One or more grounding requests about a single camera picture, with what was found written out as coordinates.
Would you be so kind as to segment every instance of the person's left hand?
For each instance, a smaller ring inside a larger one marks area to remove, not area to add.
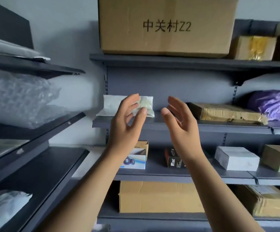
[[[128,122],[133,117],[132,110],[139,106],[135,102],[139,100],[139,94],[132,94],[123,99],[111,121],[107,148],[108,150],[111,149],[114,152],[122,153],[124,157],[128,156],[135,147],[146,118],[147,108],[142,107],[135,116],[132,125],[128,125]]]

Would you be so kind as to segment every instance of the purple package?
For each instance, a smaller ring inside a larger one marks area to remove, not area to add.
[[[280,121],[280,90],[254,92],[247,108],[265,114],[269,120]]]

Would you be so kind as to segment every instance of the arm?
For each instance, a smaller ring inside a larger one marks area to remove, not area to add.
[[[111,121],[110,139],[98,163],[80,185],[38,227],[42,232],[91,231],[107,191],[120,165],[136,145],[147,109],[142,108],[131,126],[131,111],[138,107],[139,94],[125,98]]]
[[[161,114],[173,146],[191,174],[212,231],[263,232],[204,155],[197,121],[188,106],[174,97],[168,102],[168,109],[163,108]]]

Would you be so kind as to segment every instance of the wall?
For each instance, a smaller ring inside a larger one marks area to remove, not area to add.
[[[57,105],[85,110],[88,117],[53,137],[51,143],[103,144],[105,133],[92,128],[102,108],[103,75],[89,60],[98,53],[97,0],[0,0],[0,4],[30,21],[34,47],[53,63],[83,69],[86,75],[61,76]],[[280,21],[280,0],[239,0],[236,18]]]

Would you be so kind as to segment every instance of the person's right arm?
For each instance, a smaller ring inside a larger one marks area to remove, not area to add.
[[[212,231],[263,232],[204,155],[197,121],[188,106],[174,97],[169,97],[168,103],[161,114],[173,146],[191,174]]]

